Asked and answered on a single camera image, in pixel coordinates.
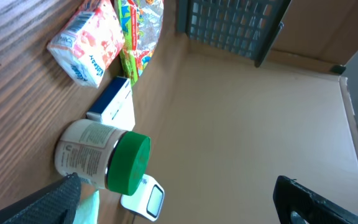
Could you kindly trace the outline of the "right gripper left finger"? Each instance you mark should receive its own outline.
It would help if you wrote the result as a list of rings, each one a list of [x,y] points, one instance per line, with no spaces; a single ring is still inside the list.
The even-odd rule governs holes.
[[[80,178],[72,173],[0,210],[0,223],[72,224],[80,195]]]

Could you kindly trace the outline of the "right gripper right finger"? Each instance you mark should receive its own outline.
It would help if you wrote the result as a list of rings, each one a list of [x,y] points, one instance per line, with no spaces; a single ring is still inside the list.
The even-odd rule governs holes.
[[[281,224],[358,224],[358,215],[284,175],[277,177],[273,202]]]

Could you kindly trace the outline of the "teal tissue pack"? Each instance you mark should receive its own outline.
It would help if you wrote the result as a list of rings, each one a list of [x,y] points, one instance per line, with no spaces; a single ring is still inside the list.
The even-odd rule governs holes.
[[[79,204],[73,224],[97,224],[99,204],[99,190],[96,190]]]

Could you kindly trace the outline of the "green lid jar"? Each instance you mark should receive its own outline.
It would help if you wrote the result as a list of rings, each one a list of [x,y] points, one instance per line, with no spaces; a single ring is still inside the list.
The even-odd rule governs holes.
[[[88,119],[71,123],[57,142],[54,164],[97,189],[133,195],[147,168],[151,138]]]

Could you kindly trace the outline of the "white blue carton box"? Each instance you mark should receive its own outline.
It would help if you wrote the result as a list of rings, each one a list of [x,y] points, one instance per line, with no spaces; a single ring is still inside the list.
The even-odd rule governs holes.
[[[86,112],[86,118],[132,131],[135,126],[135,114],[130,80],[115,77]]]

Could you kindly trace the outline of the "red white tissue pack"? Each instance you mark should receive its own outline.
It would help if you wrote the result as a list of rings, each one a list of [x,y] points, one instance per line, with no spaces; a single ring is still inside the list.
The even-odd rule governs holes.
[[[98,88],[124,42],[111,1],[88,0],[52,38],[47,49],[75,83]]]

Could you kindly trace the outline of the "Haribo gummy candy bag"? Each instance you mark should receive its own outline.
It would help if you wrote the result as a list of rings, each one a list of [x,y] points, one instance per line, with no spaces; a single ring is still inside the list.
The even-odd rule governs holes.
[[[163,23],[163,0],[115,0],[124,34],[119,54],[124,76],[135,85],[151,60]]]

